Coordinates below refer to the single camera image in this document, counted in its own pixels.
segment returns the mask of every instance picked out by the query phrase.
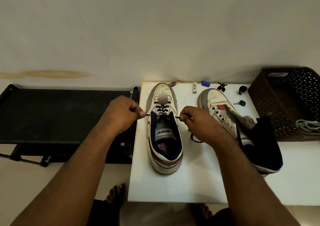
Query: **floor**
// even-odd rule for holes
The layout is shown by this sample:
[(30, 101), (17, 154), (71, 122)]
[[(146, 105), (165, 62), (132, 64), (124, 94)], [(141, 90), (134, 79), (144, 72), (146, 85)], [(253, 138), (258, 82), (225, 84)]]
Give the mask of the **floor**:
[[(13, 145), (0, 145), (0, 153), (10, 154)], [(41, 158), (30, 157), (34, 161)], [(42, 190), (60, 169), (62, 163), (47, 168), (0, 158), (0, 225), (7, 226)], [(96, 199), (104, 200), (115, 184), (129, 184), (131, 165), (106, 164)], [(215, 213), (227, 204), (207, 204)], [(320, 225), (320, 206), (286, 206), (302, 226)], [(120, 225), (195, 225), (187, 204), (125, 202), (120, 212)]]

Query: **red logo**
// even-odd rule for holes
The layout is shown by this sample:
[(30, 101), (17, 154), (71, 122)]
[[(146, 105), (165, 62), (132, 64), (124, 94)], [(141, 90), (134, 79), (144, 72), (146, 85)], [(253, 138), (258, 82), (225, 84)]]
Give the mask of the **red logo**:
[(166, 131), (159, 131), (157, 134), (159, 133), (169, 133), (170, 131), (169, 130), (166, 130)]

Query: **white wall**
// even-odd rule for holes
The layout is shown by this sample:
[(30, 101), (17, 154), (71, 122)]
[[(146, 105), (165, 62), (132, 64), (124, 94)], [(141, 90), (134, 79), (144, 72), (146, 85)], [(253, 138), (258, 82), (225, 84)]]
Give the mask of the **white wall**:
[(9, 83), (249, 83), (266, 64), (320, 73), (319, 60), (320, 0), (0, 0), (0, 77)]

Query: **wall stain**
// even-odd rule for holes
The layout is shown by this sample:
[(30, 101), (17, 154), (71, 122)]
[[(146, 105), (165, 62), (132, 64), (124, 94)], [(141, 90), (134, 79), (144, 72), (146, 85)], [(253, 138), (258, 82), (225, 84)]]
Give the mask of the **wall stain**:
[(16, 73), (0, 72), (0, 79), (13, 78), (85, 78), (89, 77), (87, 72), (65, 71), (65, 70), (29, 70)]

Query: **white tabletop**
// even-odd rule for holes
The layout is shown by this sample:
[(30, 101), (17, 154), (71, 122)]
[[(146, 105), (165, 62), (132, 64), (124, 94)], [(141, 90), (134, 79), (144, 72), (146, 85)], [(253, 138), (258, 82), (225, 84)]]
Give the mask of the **white tabletop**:
[[(143, 82), (140, 106), (145, 109), (151, 89), (157, 82)], [(231, 103), (244, 100), (246, 106), (234, 105), (240, 115), (259, 117), (245, 92), (238, 94), (242, 84), (228, 84), (225, 95)], [(173, 87), (178, 112), (185, 106), (198, 106), (198, 95), (207, 89), (198, 83), (192, 93), (192, 83)], [(227, 203), (222, 176), (214, 150), (206, 143), (194, 143), (183, 122), (179, 122), (183, 143), (181, 167), (172, 175), (159, 175), (151, 167), (146, 138), (146, 120), (137, 124), (128, 201)], [(283, 167), (278, 173), (266, 177), (266, 182), (283, 204), (320, 205), (320, 142), (280, 142)]]

